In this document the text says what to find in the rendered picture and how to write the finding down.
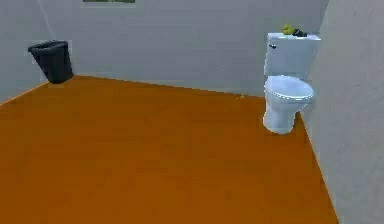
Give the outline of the white toilet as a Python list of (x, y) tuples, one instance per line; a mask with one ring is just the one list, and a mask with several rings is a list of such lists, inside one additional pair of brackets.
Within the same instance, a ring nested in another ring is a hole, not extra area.
[(307, 78), (320, 42), (317, 35), (267, 34), (263, 125), (269, 131), (289, 133), (294, 126), (295, 114), (315, 96)]

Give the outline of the framed green picture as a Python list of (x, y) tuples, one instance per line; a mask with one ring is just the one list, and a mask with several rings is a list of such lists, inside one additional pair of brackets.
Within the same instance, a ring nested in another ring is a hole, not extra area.
[(93, 4), (100, 6), (114, 6), (114, 5), (132, 5), (137, 2), (137, 0), (82, 0), (85, 4)]

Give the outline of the black waste bin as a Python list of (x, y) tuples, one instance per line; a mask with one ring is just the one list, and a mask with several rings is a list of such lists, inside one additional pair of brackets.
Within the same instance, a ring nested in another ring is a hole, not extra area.
[(74, 76), (67, 41), (35, 44), (28, 47), (28, 52), (51, 84), (61, 84)]

